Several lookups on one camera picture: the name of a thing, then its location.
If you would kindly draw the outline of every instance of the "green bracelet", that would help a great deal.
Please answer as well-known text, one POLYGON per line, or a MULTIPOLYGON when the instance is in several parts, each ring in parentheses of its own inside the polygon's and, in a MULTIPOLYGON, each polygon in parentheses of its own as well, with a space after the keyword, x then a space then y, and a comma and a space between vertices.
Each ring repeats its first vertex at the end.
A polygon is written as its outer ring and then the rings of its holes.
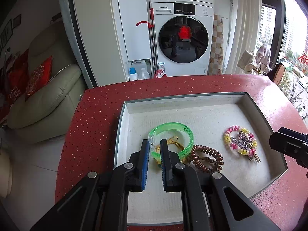
POLYGON ((178 153, 180 160, 184 160, 186 156, 189 155, 190 151, 193 148, 193 134, 192 131, 190 130, 189 127, 187 127, 186 125, 179 123, 179 122, 168 122, 168 123, 164 123, 161 124, 159 126, 157 126, 156 128, 153 128, 150 132, 149 132, 149 136, 148 136, 148 140, 150 142, 150 150, 151 150, 151 155, 152 157, 157 160, 159 163, 161 163, 161 154, 156 152, 155 149, 155 142, 154 142, 154 138, 167 130, 179 130, 182 132, 185 132, 189 135, 190 138, 190 142, 188 144, 188 146, 182 150, 180 153, 178 153))

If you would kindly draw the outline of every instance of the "checkered cloth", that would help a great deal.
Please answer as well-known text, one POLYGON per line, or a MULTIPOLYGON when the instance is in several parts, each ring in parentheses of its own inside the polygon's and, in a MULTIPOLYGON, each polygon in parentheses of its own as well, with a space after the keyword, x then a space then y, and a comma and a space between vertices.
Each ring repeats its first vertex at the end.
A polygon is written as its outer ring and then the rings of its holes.
POLYGON ((224 43, 224 30, 222 23, 222 16, 214 15, 214 27, 212 37, 212 47, 210 62, 208 66, 208 75, 220 75, 222 72, 223 64, 223 43, 224 43))

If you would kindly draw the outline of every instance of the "white washing machine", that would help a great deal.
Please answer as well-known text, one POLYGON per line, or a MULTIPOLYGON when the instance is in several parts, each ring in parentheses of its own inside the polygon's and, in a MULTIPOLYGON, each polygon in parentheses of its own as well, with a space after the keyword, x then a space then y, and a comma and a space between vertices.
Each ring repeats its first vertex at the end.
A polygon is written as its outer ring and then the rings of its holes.
POLYGON ((167 76, 206 75, 213 35, 213 5, 192 0, 171 1, 150 4, 154 10, 159 68, 167 76))

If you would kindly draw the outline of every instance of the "leather armchair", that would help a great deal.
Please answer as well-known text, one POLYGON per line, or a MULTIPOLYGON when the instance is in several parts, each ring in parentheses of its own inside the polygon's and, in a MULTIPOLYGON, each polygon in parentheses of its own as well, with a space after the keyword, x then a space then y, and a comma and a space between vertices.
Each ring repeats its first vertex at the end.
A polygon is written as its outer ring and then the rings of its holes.
POLYGON ((61 21, 42 31, 31 42, 29 75, 51 55, 49 83, 27 101, 25 95, 19 97, 7 118, 8 127, 27 143, 65 134, 86 88, 61 21))

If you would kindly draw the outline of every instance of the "yellow string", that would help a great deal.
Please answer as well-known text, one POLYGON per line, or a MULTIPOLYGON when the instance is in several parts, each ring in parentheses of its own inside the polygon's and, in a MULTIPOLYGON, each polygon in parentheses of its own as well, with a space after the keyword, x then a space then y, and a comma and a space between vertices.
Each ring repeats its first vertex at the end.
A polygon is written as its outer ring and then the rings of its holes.
MULTIPOLYGON (((183 147, 183 145, 181 143, 178 142, 178 137, 177 136, 173 136, 170 139, 167 140, 167 144, 174 144, 176 145, 178 148, 180 148, 181 150, 184 150, 185 148, 183 147)), ((155 146, 155 151, 156 153, 160 153, 161 150, 161 146, 160 145, 156 145, 155 146)))

